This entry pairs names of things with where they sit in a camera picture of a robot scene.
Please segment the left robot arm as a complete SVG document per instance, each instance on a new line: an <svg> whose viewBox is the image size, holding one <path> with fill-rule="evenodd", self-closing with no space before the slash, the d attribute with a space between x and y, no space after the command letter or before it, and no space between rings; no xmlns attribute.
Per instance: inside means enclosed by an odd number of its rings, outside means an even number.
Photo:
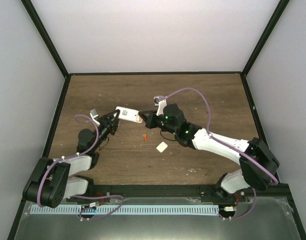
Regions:
<svg viewBox="0 0 306 240"><path fill-rule="evenodd" d="M76 153L60 158L42 157L37 161L24 189L22 197L39 207L56 208L62 200L78 195L84 202L90 202L95 189L90 180L75 176L96 166L100 154L97 149L109 135L114 135L119 125L120 110L116 109L99 117L93 109L90 116L77 114L92 123L95 130L82 129L77 136Z"/></svg>

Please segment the white battery cover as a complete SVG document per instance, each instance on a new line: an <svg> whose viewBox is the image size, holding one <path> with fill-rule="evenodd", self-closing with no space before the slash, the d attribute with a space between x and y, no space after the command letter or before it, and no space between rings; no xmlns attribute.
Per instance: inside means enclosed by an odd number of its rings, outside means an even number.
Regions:
<svg viewBox="0 0 306 240"><path fill-rule="evenodd" d="M163 153L166 149L168 148L168 145L162 141L157 147L156 147L156 150L159 152L159 153Z"/></svg>

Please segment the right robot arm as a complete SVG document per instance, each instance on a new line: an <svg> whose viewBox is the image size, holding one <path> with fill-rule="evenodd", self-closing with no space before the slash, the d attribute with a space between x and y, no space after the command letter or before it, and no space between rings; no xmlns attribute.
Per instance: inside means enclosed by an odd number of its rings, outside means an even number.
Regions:
<svg viewBox="0 0 306 240"><path fill-rule="evenodd" d="M174 140L183 147L211 152L240 166L232 173L225 173L216 183L215 195L222 202L240 190L265 191L270 184L278 183L275 174L280 163L262 139L238 140L207 132L188 122L175 103L157 110L140 111L139 116L146 128L159 128L173 134Z"/></svg>

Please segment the white remote control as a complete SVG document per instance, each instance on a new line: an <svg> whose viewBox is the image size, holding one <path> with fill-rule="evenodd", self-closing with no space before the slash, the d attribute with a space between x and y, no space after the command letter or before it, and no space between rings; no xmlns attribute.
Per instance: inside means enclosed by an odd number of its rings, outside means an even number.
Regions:
<svg viewBox="0 0 306 240"><path fill-rule="evenodd" d="M117 106L115 109L120 111L118 116L120 120L129 121L138 124L141 124L143 122L143 119L140 117L138 110L121 107L121 106Z"/></svg>

